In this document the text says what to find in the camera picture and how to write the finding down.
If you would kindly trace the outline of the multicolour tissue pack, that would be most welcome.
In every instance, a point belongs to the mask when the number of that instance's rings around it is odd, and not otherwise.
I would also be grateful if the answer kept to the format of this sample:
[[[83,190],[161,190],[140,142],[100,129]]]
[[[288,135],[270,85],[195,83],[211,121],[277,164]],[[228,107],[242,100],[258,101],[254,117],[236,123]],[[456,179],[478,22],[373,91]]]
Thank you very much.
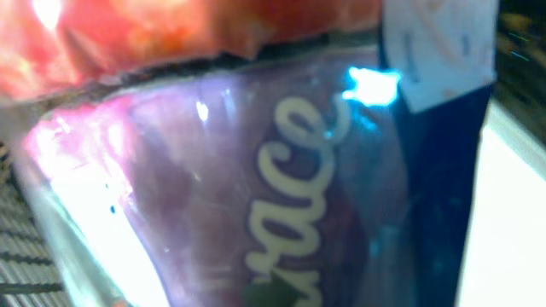
[[[71,306],[452,306],[499,4],[1,0]]]

